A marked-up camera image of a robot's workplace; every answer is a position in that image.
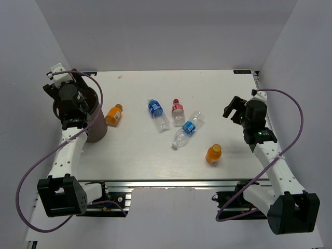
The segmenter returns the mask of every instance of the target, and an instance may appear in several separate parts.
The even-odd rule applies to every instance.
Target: white label
[[[114,117],[118,120],[121,117],[121,112],[117,111]]]

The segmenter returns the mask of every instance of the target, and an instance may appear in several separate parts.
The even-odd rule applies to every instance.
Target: gray wall
[[[36,0],[81,70],[258,70],[297,0]]]
[[[59,122],[43,92],[46,73],[67,65],[57,41],[34,0],[0,0],[0,241],[21,248],[27,230],[15,209],[17,184],[25,171],[58,142]],[[23,185],[21,205],[31,216],[36,184],[45,164]]]
[[[331,13],[331,1],[299,1],[261,70],[262,87],[287,91],[303,108],[303,134],[286,159],[304,187],[321,200],[318,229],[327,248],[332,248]],[[285,147],[298,132],[298,110],[278,93],[269,95],[269,103]]]

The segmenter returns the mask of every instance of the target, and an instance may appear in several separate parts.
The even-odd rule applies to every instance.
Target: small orange bottle
[[[213,145],[209,148],[206,153],[205,159],[208,163],[215,163],[222,156],[222,147],[218,144]]]
[[[106,115],[105,120],[106,123],[108,123],[109,125],[115,125],[119,118],[121,117],[121,113],[122,113],[122,105],[120,104],[116,104],[116,106],[114,106]]]

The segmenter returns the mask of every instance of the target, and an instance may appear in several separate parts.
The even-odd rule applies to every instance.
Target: plastic bottle
[[[122,105],[116,104],[106,115],[105,120],[109,125],[115,125],[122,113]]]
[[[169,130],[171,127],[171,124],[169,120],[167,119],[164,111],[162,110],[160,104],[158,101],[153,100],[151,98],[148,99],[148,108],[152,115],[152,117],[155,120],[155,125],[157,127],[157,130],[159,132],[163,132],[165,130]]]
[[[174,148],[180,148],[188,143],[190,135],[195,129],[200,128],[204,124],[204,116],[200,112],[194,112],[191,114],[189,120],[179,129],[175,136],[172,146]]]
[[[208,163],[216,163],[222,156],[222,147],[218,144],[210,147],[206,153],[205,159]]]
[[[185,112],[183,106],[179,103],[178,99],[173,100],[172,116],[174,120],[174,126],[183,126],[186,122]]]

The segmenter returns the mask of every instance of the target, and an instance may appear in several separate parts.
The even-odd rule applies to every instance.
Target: white table
[[[104,93],[104,115],[119,103],[123,116],[117,127],[108,127],[105,138],[84,146],[79,180],[241,179],[262,170],[243,139],[242,127],[222,117],[235,95],[251,98],[256,88],[253,75],[231,70],[137,71],[98,72],[95,78]],[[98,92],[91,80],[86,81]],[[179,99],[187,119],[199,110],[205,124],[175,151],[171,142],[179,128],[158,133],[147,109],[148,97],[159,101],[170,121],[173,99]],[[205,154],[216,143],[223,155],[211,166]]]

